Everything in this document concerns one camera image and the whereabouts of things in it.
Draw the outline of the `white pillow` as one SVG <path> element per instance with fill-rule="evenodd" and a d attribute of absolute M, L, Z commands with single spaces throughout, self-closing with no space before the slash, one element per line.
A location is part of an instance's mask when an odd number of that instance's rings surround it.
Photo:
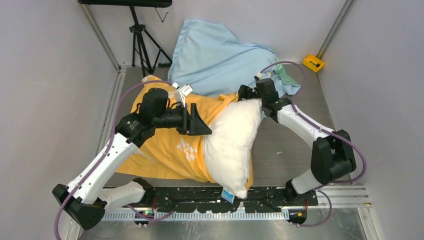
<path fill-rule="evenodd" d="M 231 102 L 211 121 L 202 144 L 211 180 L 240 199 L 253 184 L 252 147 L 262 121 L 260 99 Z"/>

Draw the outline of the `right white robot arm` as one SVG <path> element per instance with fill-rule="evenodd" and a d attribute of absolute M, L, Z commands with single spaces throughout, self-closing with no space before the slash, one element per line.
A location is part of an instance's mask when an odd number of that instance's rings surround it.
<path fill-rule="evenodd" d="M 241 85 L 238 96 L 240 100 L 260 99 L 267 117 L 292 130 L 311 147 L 309 169 L 285 184 L 283 199 L 287 203 L 299 205 L 306 194 L 356 170 L 350 135 L 319 124 L 292 100 L 280 97 L 270 78 L 257 79 L 254 88 Z"/>

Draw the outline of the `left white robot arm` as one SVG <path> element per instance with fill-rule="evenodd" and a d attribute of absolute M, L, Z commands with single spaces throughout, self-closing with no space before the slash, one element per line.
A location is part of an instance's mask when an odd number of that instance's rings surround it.
<path fill-rule="evenodd" d="M 144 94 L 136 110 L 124 116 L 111 133 L 104 149 L 86 169 L 67 185 L 57 184 L 52 193 L 62 210 L 83 230 L 95 227 L 105 213 L 138 203 L 148 207 L 155 198 L 155 189 L 146 180 L 135 178 L 121 187 L 103 187 L 118 167 L 135 153 L 156 129 L 175 128 L 181 135 L 210 135 L 212 130 L 200 117 L 195 103 L 185 98 L 192 92 L 190 85 L 176 89 L 175 104 L 162 88 L 151 88 Z"/>

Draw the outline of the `light blue cloth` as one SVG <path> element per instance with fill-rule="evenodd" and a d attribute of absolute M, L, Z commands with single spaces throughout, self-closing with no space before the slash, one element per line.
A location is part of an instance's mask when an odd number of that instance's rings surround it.
<path fill-rule="evenodd" d="M 243 44 L 223 24 L 185 20 L 168 71 L 168 80 L 190 85 L 193 93 L 217 97 L 236 93 L 240 86 L 255 87 L 255 75 L 271 78 L 278 95 L 294 95 L 300 84 L 288 75 L 268 46 Z"/>

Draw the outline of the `yellow box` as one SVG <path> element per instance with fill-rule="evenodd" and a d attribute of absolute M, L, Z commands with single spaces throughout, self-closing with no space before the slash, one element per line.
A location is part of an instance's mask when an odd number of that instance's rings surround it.
<path fill-rule="evenodd" d="M 313 54 L 308 54 L 303 60 L 302 64 L 313 72 L 319 72 L 325 65 L 325 62 L 317 58 Z"/>

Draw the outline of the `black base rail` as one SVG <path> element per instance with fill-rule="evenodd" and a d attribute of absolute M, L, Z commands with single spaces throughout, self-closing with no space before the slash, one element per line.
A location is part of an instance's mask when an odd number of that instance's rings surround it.
<path fill-rule="evenodd" d="M 106 188 L 94 202 L 104 207 L 103 220 L 209 221 L 209 220 L 286 220 L 302 224 L 308 213 L 324 208 L 370 208 L 363 186 L 330 185 L 288 199 L 282 186 L 256 186 L 240 199 L 221 187 L 156 187 L 141 200 L 117 200 L 113 188 Z"/>

